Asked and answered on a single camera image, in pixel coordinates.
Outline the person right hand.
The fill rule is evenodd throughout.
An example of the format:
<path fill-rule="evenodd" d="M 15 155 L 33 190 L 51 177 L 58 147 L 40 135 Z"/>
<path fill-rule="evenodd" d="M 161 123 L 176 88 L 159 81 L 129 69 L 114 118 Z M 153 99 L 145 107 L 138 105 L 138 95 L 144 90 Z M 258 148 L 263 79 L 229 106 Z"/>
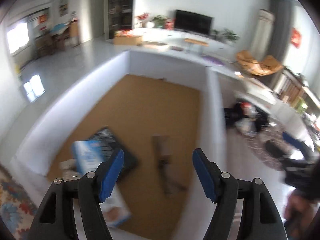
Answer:
<path fill-rule="evenodd" d="M 290 219 L 294 212 L 302 214 L 300 228 L 305 231 L 315 216 L 315 210 L 318 203 L 315 200 L 308 200 L 303 197 L 302 193 L 295 189 L 287 198 L 287 205 L 284 211 L 284 218 Z"/>

